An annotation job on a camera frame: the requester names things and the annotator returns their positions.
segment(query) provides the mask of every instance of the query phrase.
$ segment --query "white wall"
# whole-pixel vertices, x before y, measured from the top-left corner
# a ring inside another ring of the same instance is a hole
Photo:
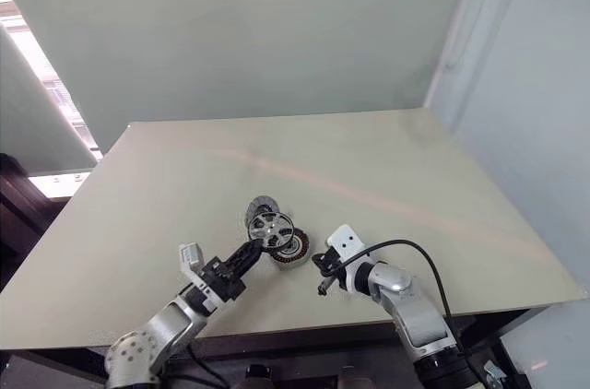
[[[2,26],[0,151],[16,158],[29,174],[96,165]]]
[[[590,0],[512,0],[480,50],[485,59],[468,53],[443,75],[431,107],[588,286]],[[476,78],[449,82],[463,67]],[[455,96],[465,86],[466,98]],[[536,389],[590,387],[589,321],[590,301],[565,304],[503,341]]]
[[[456,0],[15,0],[98,145],[133,121],[421,106]]]

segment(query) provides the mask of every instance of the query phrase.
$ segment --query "tabletop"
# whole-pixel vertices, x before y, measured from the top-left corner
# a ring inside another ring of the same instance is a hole
[[[244,214],[271,195],[315,252],[340,225],[367,245],[420,244],[454,314],[585,297],[567,270],[428,110],[131,124],[0,294],[0,348],[109,345],[187,282],[178,246],[206,260],[247,240]],[[375,257],[412,272],[442,308],[428,265],[406,246]],[[311,261],[270,258],[202,336],[387,320],[361,295],[317,294]]]

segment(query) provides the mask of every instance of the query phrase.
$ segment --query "wall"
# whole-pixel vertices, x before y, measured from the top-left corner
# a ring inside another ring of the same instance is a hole
[[[16,158],[29,174],[96,165],[1,26],[0,151]]]
[[[105,152],[133,121],[421,106],[456,0],[15,0]]]
[[[472,38],[483,53],[467,50],[432,88],[431,107],[588,286],[590,0],[512,0],[507,8],[497,30],[484,29],[490,46]],[[457,84],[465,67],[473,77]],[[590,387],[589,320],[590,301],[564,304],[503,341],[536,389]]]

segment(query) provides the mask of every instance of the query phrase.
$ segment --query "white table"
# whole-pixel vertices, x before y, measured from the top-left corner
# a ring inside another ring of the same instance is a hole
[[[109,345],[186,283],[180,243],[206,259],[246,240],[244,211],[271,195],[315,245],[348,223],[366,244],[418,242],[455,314],[585,297],[488,176],[428,110],[135,123],[125,131],[0,295],[0,348]],[[418,253],[377,253],[407,268],[441,307]],[[204,336],[382,321],[310,261],[281,272],[263,258],[247,290]]]

